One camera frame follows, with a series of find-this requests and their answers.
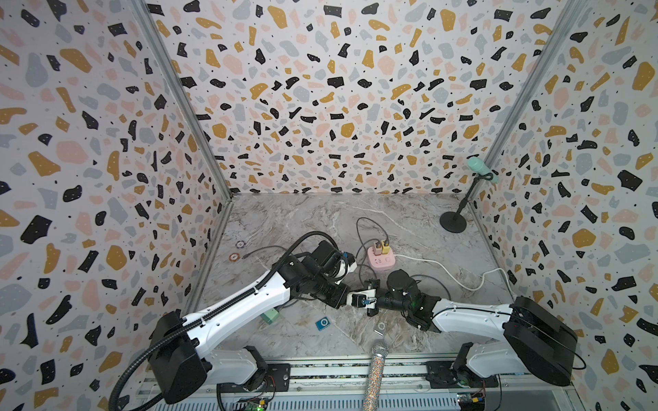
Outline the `yellow USB charger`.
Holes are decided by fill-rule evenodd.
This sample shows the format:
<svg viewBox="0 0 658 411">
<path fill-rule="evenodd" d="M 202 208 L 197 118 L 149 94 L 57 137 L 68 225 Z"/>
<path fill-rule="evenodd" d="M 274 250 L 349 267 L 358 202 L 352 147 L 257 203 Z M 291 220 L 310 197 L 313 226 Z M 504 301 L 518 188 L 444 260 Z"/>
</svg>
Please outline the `yellow USB charger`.
<svg viewBox="0 0 658 411">
<path fill-rule="evenodd" d="M 384 240 L 381 244 L 381 253 L 388 254 L 390 252 L 391 252 L 390 242 L 388 240 Z"/>
</svg>

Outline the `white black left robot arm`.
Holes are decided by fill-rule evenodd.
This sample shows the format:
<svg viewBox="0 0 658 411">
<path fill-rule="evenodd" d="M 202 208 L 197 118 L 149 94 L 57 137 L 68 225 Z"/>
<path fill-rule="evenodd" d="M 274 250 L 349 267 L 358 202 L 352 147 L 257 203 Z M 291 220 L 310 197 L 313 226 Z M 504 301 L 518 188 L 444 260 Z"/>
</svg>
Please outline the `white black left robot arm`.
<svg viewBox="0 0 658 411">
<path fill-rule="evenodd" d="M 355 255 L 340 250 L 329 234 L 310 231 L 302 235 L 253 284 L 195 313 L 164 315 L 149 347 L 119 377 L 108 408 L 120 408 L 123 389 L 143 363 L 149 364 L 160 392 L 142 404 L 142 410 L 160 401 L 181 402 L 207 383 L 258 389 L 268 365 L 257 349 L 220 351 L 219 345 L 250 321 L 299 296 L 340 308 L 349 291 L 344 279 L 356 269 Z"/>
</svg>

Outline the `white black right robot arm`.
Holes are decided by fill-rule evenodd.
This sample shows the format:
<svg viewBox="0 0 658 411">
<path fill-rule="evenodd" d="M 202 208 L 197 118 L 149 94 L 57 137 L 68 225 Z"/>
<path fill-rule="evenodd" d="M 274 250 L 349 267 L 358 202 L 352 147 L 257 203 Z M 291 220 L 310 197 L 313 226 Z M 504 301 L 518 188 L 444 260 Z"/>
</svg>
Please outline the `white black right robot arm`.
<svg viewBox="0 0 658 411">
<path fill-rule="evenodd" d="M 533 300 L 518 296 L 510 304 L 455 302 L 420 291 L 407 272 L 396 270 L 385 288 L 372 282 L 367 310 L 402 313 L 422 332 L 464 333 L 476 337 L 459 349 L 452 365 L 457 378 L 531 374 L 550 385 L 570 385 L 579 358 L 576 332 Z"/>
</svg>

